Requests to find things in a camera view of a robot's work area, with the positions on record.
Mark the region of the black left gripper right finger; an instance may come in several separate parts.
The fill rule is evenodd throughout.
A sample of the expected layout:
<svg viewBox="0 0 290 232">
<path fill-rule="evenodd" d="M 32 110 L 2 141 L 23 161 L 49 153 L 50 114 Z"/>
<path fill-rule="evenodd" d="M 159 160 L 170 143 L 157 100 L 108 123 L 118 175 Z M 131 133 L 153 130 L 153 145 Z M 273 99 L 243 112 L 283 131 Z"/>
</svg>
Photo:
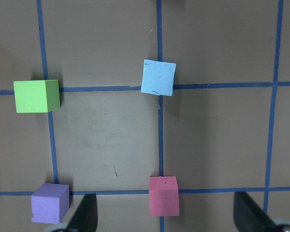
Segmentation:
<svg viewBox="0 0 290 232">
<path fill-rule="evenodd" d="M 290 232 L 290 223 L 274 222 L 243 191 L 233 195 L 233 222 L 239 232 Z"/>
</svg>

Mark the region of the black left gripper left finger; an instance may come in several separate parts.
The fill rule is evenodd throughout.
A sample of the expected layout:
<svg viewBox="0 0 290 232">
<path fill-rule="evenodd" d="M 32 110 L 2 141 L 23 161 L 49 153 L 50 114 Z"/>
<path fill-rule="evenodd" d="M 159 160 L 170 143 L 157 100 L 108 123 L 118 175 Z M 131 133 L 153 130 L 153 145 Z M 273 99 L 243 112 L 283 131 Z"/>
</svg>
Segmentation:
<svg viewBox="0 0 290 232">
<path fill-rule="evenodd" d="M 70 222 L 66 227 L 68 232 L 95 232 L 98 226 L 96 194 L 86 194 Z"/>
</svg>

